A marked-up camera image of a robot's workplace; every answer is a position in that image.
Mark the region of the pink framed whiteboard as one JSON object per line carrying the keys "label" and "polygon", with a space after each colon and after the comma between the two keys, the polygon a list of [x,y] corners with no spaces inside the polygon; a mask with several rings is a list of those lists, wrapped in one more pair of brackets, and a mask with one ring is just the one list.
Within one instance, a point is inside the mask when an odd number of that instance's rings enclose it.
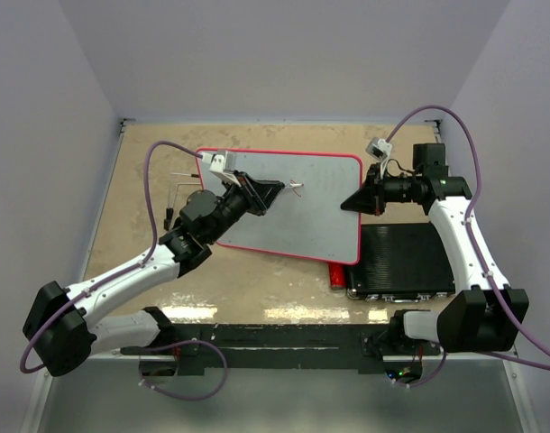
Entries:
{"label": "pink framed whiteboard", "polygon": [[361,216],[341,203],[361,185],[363,164],[349,153],[229,149],[234,168],[257,180],[303,183],[284,189],[264,216],[246,214],[217,241],[224,247],[326,263],[360,259]]}

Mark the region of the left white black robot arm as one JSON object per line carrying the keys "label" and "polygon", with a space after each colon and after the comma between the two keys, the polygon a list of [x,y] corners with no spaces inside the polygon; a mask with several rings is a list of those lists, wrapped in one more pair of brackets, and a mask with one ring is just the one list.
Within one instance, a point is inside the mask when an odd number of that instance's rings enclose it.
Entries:
{"label": "left white black robot arm", "polygon": [[157,308],[118,318],[111,312],[145,291],[195,270],[214,244],[244,215],[264,216],[286,188],[278,180],[255,180],[235,171],[224,180],[221,196],[208,189],[192,193],[173,227],[141,255],[93,280],[62,288],[42,286],[23,325],[27,349],[42,368],[58,377],[72,372],[91,355],[127,346],[154,354],[173,343],[172,325]]}

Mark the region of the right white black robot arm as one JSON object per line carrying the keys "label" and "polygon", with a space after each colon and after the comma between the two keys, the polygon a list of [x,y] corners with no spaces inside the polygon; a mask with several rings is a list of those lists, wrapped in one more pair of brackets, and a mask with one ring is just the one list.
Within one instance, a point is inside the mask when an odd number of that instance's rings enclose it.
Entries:
{"label": "right white black robot arm", "polygon": [[366,151],[376,163],[341,208],[379,216],[389,203],[420,205],[442,241],[455,295],[440,312],[397,311],[390,320],[390,348],[406,355],[424,340],[448,353],[508,351],[518,335],[516,324],[527,313],[528,296],[522,289],[511,288],[494,265],[470,208],[467,181],[450,175],[441,143],[414,145],[413,169],[398,177],[387,173],[391,150],[386,140],[371,140]]}

